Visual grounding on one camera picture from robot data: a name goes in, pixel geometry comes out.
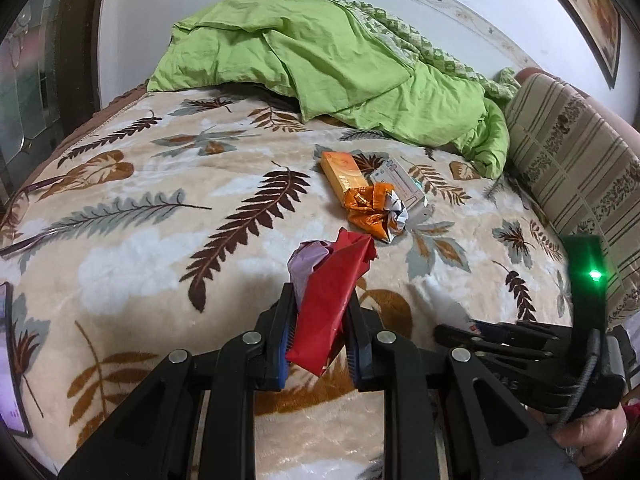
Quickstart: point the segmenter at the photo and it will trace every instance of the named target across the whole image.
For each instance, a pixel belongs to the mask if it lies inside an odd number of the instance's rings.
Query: framed painting
[[[620,13],[611,0],[560,0],[589,43],[610,88],[620,60]]]

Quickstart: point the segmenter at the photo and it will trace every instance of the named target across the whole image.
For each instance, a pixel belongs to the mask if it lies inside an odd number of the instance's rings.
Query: brown fabric edge
[[[515,75],[515,78],[518,83],[523,85],[524,82],[534,74],[545,74],[545,75],[548,75],[549,77],[556,79],[556,76],[554,76],[553,74],[550,74],[549,72],[545,72],[541,68],[537,68],[535,66],[527,66],[526,68],[523,68]],[[580,94],[585,99],[589,97],[589,94],[587,94],[587,92],[580,90],[577,86],[573,86],[573,85],[571,86],[574,88],[576,92],[578,92],[578,94]]]
[[[60,144],[53,150],[50,157],[38,165],[38,167],[33,170],[33,173],[24,181],[24,183],[20,186],[20,189],[28,186],[29,184],[33,184],[36,179],[40,176],[40,174],[44,171],[44,169],[56,160],[64,151],[81,140],[83,137],[92,133],[94,130],[98,129],[102,126],[106,121],[111,119],[115,114],[122,111],[124,108],[138,101],[140,98],[146,95],[146,81],[131,90],[124,92],[124,94],[117,96],[114,98],[107,107],[93,114],[91,119],[89,119],[84,124],[78,126],[73,133],[71,133],[68,137],[65,138]]]

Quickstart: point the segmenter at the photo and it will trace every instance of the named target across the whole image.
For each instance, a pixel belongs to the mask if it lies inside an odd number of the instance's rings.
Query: cigarette pack
[[[320,166],[342,205],[345,191],[369,185],[350,153],[322,152]]]
[[[385,160],[376,171],[369,175],[369,179],[375,184],[386,182],[394,185],[396,195],[407,209],[411,209],[417,203],[426,205],[425,195],[415,180],[392,158]]]

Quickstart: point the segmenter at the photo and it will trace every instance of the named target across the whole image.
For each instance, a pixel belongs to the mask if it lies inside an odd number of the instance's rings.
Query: wall
[[[558,0],[459,0],[500,28],[548,72],[632,122],[640,92],[640,47],[622,22],[620,65],[609,89],[589,45]]]
[[[98,51],[102,105],[151,74],[166,49],[172,22],[215,1],[219,0],[104,0]],[[609,90],[588,44],[557,0],[457,0],[472,12],[460,10],[463,6],[454,0],[444,0],[443,5],[458,6],[453,14],[439,7],[439,0],[365,1],[407,20],[436,46],[487,76],[503,66],[519,68],[525,57],[527,64],[535,60],[626,120],[635,115],[640,50],[626,25],[622,27],[616,87]],[[474,30],[484,27],[478,25],[482,18],[494,34],[503,33],[511,43],[507,40],[500,45],[484,29]],[[515,50],[519,54],[510,56]]]

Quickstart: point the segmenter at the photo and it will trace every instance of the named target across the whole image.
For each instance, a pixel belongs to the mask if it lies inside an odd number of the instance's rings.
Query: green quilt
[[[174,25],[149,91],[257,82],[332,115],[425,146],[453,142],[496,178],[513,71],[490,81],[384,10],[343,0],[224,0]]]

